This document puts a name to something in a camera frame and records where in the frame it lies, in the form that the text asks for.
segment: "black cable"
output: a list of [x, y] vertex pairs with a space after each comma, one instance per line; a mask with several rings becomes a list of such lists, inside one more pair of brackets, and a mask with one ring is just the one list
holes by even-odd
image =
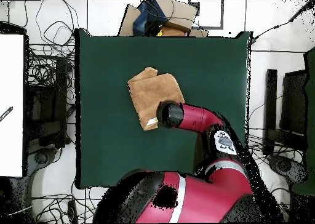
[[276, 188], [276, 189], [273, 189], [270, 193], [272, 194], [274, 191], [277, 191], [277, 190], [283, 190], [283, 191], [288, 192], [288, 194], [290, 194], [290, 191], [289, 191], [289, 190], [287, 190], [287, 189], [285, 189], [285, 188], [282, 188], [282, 187], [278, 187], [278, 188]]
[[84, 223], [86, 223], [86, 189], [84, 189]]
[[288, 23], [292, 23], [300, 14], [302, 14], [304, 11], [308, 10], [308, 9], [312, 9], [315, 6], [315, 0], [309, 0], [297, 13], [295, 13], [288, 22], [283, 23], [281, 25], [276, 25], [268, 30], [266, 30], [265, 32], [262, 32], [262, 34], [259, 34], [258, 36], [254, 37], [254, 39], [252, 40], [252, 44], [256, 42], [256, 40], [263, 34], [265, 34], [266, 32], [270, 31], [270, 30], [275, 30], [276, 28], [280, 28], [281, 26], [284, 26]]
[[261, 107], [264, 106], [265, 104], [266, 104], [266, 103], [260, 105], [259, 107], [257, 107], [256, 109], [254, 109], [254, 110], [251, 112], [251, 114], [250, 114], [250, 116], [249, 116], [249, 121], [250, 121], [250, 118], [252, 117], [253, 112], [255, 112], [257, 109], [261, 108]]
[[27, 10], [26, 10], [26, 2], [27, 2], [27, 1], [25, 1], [25, 2], [24, 2], [25, 16], [26, 16], [26, 23], [25, 23], [25, 25], [24, 25], [24, 26], [22, 26], [22, 28], [26, 27], [26, 25], [27, 25], [27, 23], [28, 23], [28, 16], [27, 16]]
[[[45, 214], [45, 213], [50, 213], [52, 216], [53, 216], [53, 220], [49, 220], [48, 222], [52, 222], [52, 221], [55, 221], [55, 223], [58, 223], [59, 220], [62, 221], [62, 224], [65, 224], [65, 222], [63, 221], [63, 216], [67, 216], [69, 218], [69, 221], [71, 222], [71, 220], [73, 219], [73, 215], [72, 215], [72, 218], [70, 217], [70, 215], [68, 214], [68, 212], [63, 212], [62, 211], [62, 208], [60, 207], [60, 202], [64, 201], [64, 200], [68, 200], [69, 197], [71, 197], [71, 199], [74, 199], [78, 204], [82, 205], [85, 207], [85, 210], [86, 212], [92, 212], [93, 209], [91, 209], [89, 206], [87, 206], [86, 204], [82, 204], [81, 202], [79, 202], [79, 200], [77, 200], [73, 195], [71, 194], [57, 194], [57, 195], [46, 195], [46, 196], [42, 196], [42, 197], [36, 197], [36, 198], [32, 198], [32, 200], [35, 200], [35, 199], [44, 199], [46, 197], [52, 197], [52, 196], [60, 196], [60, 195], [65, 195], [64, 198], [55, 198], [53, 199], [53, 201], [48, 205], [46, 206], [42, 212], [40, 212], [37, 216], [36, 216], [36, 222], [38, 222], [42, 215]], [[54, 205], [58, 205], [58, 208], [52, 208], [52, 206]], [[55, 218], [55, 215], [52, 213], [52, 211], [55, 210], [57, 212], [59, 212], [59, 215], [60, 215], [60, 218], [57, 219]], [[85, 218], [81, 216], [82, 214], [78, 215], [78, 219], [82, 219], [84, 220]]]
[[288, 24], [288, 23], [290, 23], [290, 22], [288, 21], [288, 22], [283, 23], [283, 24], [281, 24], [281, 25], [276, 25], [276, 26], [274, 26], [274, 27], [272, 27], [272, 28], [270, 28], [270, 29], [268, 29], [268, 30], [262, 32], [262, 34], [259, 34], [258, 36], [256, 36], [256, 37], [253, 38], [252, 44], [255, 43], [256, 40], [257, 40], [261, 35], [264, 35], [266, 32], [268, 32], [268, 31], [270, 31], [270, 30], [275, 30], [276, 28], [280, 28], [281, 26], [284, 26], [284, 25], [286, 25], [286, 24]]

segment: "cable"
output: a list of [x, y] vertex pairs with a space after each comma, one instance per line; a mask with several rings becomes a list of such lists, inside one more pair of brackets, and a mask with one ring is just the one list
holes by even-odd
[[270, 31], [270, 30], [275, 30], [276, 28], [280, 28], [281, 26], [284, 26], [284, 25], [286, 25], [286, 24], [288, 24], [288, 23], [290, 23], [290, 22], [288, 21], [288, 22], [283, 23], [283, 24], [281, 24], [281, 25], [276, 25], [276, 26], [274, 26], [274, 27], [272, 27], [272, 28], [266, 30], [265, 32], [262, 32], [262, 34], [259, 34], [258, 36], [256, 36], [256, 37], [253, 38], [251, 45], [252, 45], [253, 43], [255, 43], [256, 40], [257, 40], [261, 35], [264, 35], [266, 32], [268, 32], [268, 31]]
[[257, 109], [261, 108], [261, 107], [264, 106], [265, 104], [266, 104], [266, 103], [260, 105], [259, 107], [257, 107], [256, 109], [254, 109], [254, 110], [251, 112], [251, 114], [250, 114], [250, 116], [249, 116], [249, 121], [250, 121], [250, 118], [252, 117], [253, 112], [255, 112]]
[[[53, 221], [54, 221], [54, 222], [57, 224], [58, 221], [61, 220], [62, 224], [65, 224], [65, 222], [63, 221], [63, 217], [64, 217], [64, 216], [67, 216], [68, 219], [69, 219], [69, 222], [71, 222], [71, 220], [73, 219], [73, 215], [72, 215], [72, 217], [70, 217], [70, 215], [68, 214], [68, 212], [64, 212], [64, 211], [62, 210], [62, 208], [60, 207], [60, 203], [61, 203], [62, 201], [65, 201], [65, 200], [69, 200], [69, 198], [74, 199], [78, 204], [84, 206], [85, 209], [88, 209], [86, 212], [92, 212], [92, 211], [93, 211], [93, 209], [91, 209], [89, 206], [84, 205], [84, 204], [82, 204], [81, 202], [79, 202], [79, 200], [77, 200], [77, 199], [76, 199], [73, 195], [71, 195], [71, 194], [46, 195], [46, 196], [42, 196], [42, 197], [32, 198], [32, 200], [35, 200], [35, 199], [43, 199], [43, 198], [52, 197], [52, 196], [60, 196], [60, 195], [65, 195], [65, 197], [53, 199], [53, 201], [52, 201], [48, 206], [46, 206], [46, 207], [42, 210], [42, 212], [40, 212], [40, 213], [36, 216], [36, 222], [40, 221], [42, 215], [45, 214], [45, 213], [50, 213], [51, 216], [53, 216], [53, 218], [54, 218], [53, 220], [49, 220], [48, 222], [53, 222]], [[58, 209], [57, 209], [57, 208], [52, 208], [52, 206], [54, 206], [54, 205], [58, 205]], [[52, 211], [57, 211], [57, 212], [59, 213], [60, 218], [59, 218], [59, 219], [55, 218], [55, 215], [52, 213]], [[84, 220], [84, 217], [82, 217], [81, 215], [82, 215], [82, 214], [78, 215], [78, 219], [80, 218], [80, 219]]]
[[22, 26], [22, 28], [26, 27], [26, 25], [27, 25], [27, 23], [28, 23], [27, 10], [26, 10], [26, 2], [27, 2], [27, 1], [25, 1], [25, 2], [24, 2], [25, 16], [26, 16], [26, 23], [25, 23], [25, 25], [24, 25], [24, 26]]
[[274, 191], [277, 191], [277, 190], [283, 190], [283, 191], [288, 192], [288, 194], [290, 194], [290, 191], [288, 191], [288, 190], [287, 190], [287, 189], [285, 189], [285, 188], [281, 188], [281, 187], [276, 188], [276, 189], [273, 189], [270, 193], [272, 194]]
[[29, 206], [29, 207], [27, 207], [27, 208], [25, 208], [25, 209], [19, 210], [19, 211], [17, 211], [17, 212], [14, 212], [14, 213], [12, 213], [12, 214], [8, 214], [8, 216], [11, 216], [11, 215], [14, 215], [14, 214], [19, 214], [20, 212], [23, 212], [24, 210], [28, 210], [28, 209], [30, 209], [30, 208], [32, 208], [32, 207], [33, 207], [33, 205], [32, 205], [32, 206]]
[[70, 136], [68, 135], [68, 133], [66, 133], [66, 136], [70, 139], [70, 141], [72, 141], [72, 139], [70, 138]]
[[253, 38], [252, 40], [252, 44], [256, 42], [256, 40], [263, 34], [265, 34], [266, 32], [270, 31], [270, 30], [275, 30], [276, 28], [280, 28], [281, 26], [284, 26], [288, 23], [292, 23], [300, 14], [302, 14], [304, 11], [308, 10], [308, 9], [312, 9], [315, 6], [315, 0], [309, 0], [297, 13], [295, 13], [288, 22], [285, 22], [281, 25], [276, 25], [273, 28], [270, 28], [268, 30], [266, 30], [265, 32], [262, 32], [262, 34], [259, 34], [258, 36], [256, 36], [255, 38]]

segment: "green table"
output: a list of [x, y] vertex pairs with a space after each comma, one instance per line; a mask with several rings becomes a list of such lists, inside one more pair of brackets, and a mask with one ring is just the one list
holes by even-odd
[[76, 30], [76, 187], [113, 186], [131, 170], [193, 172], [196, 134], [143, 131], [127, 81], [147, 66], [172, 74], [186, 103], [224, 115], [245, 142], [247, 42], [238, 38], [91, 37]]

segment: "brown towel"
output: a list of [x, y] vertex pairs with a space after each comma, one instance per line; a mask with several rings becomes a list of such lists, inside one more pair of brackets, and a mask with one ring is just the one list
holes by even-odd
[[156, 110], [164, 100], [184, 103], [176, 79], [171, 74], [160, 74], [146, 68], [127, 83], [129, 93], [144, 131], [158, 128]]

